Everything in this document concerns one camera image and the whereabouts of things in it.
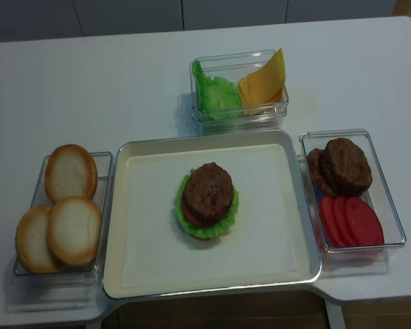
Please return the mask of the green lettuce in container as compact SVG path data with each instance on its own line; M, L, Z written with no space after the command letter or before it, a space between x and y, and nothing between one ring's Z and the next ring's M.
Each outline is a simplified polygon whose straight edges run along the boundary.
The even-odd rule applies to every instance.
M198 105L203 121L239 117L236 109L241 107L242 102L233 82L224 77L206 76L198 60L192 64L192 73L197 85Z

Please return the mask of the brown patty on burger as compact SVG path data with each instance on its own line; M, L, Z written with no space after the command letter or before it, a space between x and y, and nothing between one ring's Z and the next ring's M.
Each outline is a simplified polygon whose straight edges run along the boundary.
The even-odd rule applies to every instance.
M194 170L184 189L184 201L189 211L205 223L220 220L234 201L232 179L215 162Z

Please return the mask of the tomato slice on burger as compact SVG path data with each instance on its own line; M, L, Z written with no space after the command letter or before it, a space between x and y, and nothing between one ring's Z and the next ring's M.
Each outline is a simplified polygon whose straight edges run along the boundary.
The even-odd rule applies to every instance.
M217 219L207 220L199 215L194 215L186 203L185 195L182 195L182 212L190 223L192 223L193 225L199 226L199 227L212 226L218 222Z

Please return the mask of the silver cream baking tray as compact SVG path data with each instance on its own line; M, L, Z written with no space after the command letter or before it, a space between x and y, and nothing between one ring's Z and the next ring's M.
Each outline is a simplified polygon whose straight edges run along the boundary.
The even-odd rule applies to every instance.
M175 197L193 169L215 162L238 191L219 238L181 228ZM282 130L130 142L116 159L103 271L114 299L291 289L314 282L321 256L292 139Z

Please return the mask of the left brown patty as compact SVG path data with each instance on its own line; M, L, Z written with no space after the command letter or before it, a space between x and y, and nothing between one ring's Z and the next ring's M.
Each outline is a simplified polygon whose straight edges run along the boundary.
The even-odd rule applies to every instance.
M337 196L336 192L328 185L323 174L321 173L320 162L321 155L323 154L322 149L313 149L307 157L310 177L312 183L318 188L324 195L335 198Z

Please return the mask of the left tomato slice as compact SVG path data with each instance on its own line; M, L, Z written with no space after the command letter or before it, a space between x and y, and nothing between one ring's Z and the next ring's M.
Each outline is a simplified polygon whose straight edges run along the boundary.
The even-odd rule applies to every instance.
M327 195L319 202L321 221L331 244L334 247L345 247L345 241L341 238L336 225L333 213L333 203L334 200Z

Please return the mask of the back bun half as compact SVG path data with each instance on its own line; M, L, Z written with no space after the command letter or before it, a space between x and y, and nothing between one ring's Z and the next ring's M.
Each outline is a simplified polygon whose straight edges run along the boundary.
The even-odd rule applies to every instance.
M92 199L97 189L97 167L81 146L62 145L51 154L45 169L45 192L53 202L68 197Z

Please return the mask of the bun half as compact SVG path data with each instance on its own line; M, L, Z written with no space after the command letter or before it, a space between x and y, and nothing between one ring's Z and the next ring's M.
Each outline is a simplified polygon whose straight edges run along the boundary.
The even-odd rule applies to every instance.
M52 207L36 206L20 219L14 239L17 258L30 273L56 273L62 263L52 254L47 228Z
M51 154L45 169L45 192L53 202L68 197L92 199L97 189L97 167L81 146L62 145Z
M100 228L101 211L96 203L83 197L62 199L49 215L49 249L66 265L85 265L96 256Z

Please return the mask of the lower brown patty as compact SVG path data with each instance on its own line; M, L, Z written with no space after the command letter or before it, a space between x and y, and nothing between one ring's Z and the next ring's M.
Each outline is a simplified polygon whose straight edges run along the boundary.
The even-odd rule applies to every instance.
M343 197L360 197L365 191L365 188L360 188L360 187L353 187L353 186L346 186L342 185L340 183L337 183L335 179L333 178L332 174L330 173L327 163L324 160L324 155L320 155L320 170L325 178L325 181L327 184L336 192L337 196L343 196Z

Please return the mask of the top brown patty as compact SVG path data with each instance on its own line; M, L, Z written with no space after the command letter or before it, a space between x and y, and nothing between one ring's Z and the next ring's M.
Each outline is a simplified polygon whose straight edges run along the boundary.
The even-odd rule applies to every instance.
M364 152L348 138L330 140L323 151L324 160L337 183L369 189L373 182Z

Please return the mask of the front bun half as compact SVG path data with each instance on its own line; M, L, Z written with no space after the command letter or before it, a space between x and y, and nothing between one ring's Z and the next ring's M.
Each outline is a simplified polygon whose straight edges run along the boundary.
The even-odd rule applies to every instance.
M62 199L49 215L49 249L66 265L85 265L96 256L100 228L101 211L96 203L83 197Z

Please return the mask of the middle tomato slice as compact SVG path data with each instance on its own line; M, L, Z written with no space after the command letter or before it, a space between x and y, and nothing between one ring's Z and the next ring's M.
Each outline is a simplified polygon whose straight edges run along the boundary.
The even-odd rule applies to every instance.
M357 242L351 236L346 225L345 216L345 197L337 197L333 203L334 224L336 227L336 237L334 238L334 245L336 247L356 247Z

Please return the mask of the clear patty tomato container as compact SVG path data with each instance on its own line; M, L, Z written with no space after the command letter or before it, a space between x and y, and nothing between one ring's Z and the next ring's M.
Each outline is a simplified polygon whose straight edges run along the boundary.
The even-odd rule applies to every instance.
M371 168L373 182L363 192L360 199L373 209L384 233L384 244L364 247L334 247L327 237L321 222L319 203L323 193L309 181L309 164L307 157L313 149L324 149L330 140L347 138L356 144L366 156ZM301 155L301 172L305 176L308 193L308 204L314 222L314 232L321 251L321 258L327 264L383 263L390 255L406 245L407 238L402 222L397 214L389 185L386 182L385 170L388 168L387 143L374 143L373 136L366 130L335 130L325 132L308 132L299 137Z

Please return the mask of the clear bun container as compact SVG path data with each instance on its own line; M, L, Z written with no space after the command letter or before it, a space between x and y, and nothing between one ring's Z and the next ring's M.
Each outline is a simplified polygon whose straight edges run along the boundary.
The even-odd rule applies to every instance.
M14 287L18 289L53 289L94 286L101 281L112 203L113 156L110 152L95 152L91 156L95 161L98 175L97 189L92 200L101 211L101 228L95 258L83 266L65 267L61 272L56 273L30 273L19 260L15 260L12 273Z

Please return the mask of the left bun half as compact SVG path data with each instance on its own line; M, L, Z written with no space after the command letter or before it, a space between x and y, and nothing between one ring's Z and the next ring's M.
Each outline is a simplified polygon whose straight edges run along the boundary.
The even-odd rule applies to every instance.
M20 219L14 239L17 258L30 273L56 273L62 263L52 254L47 228L52 207L36 206Z

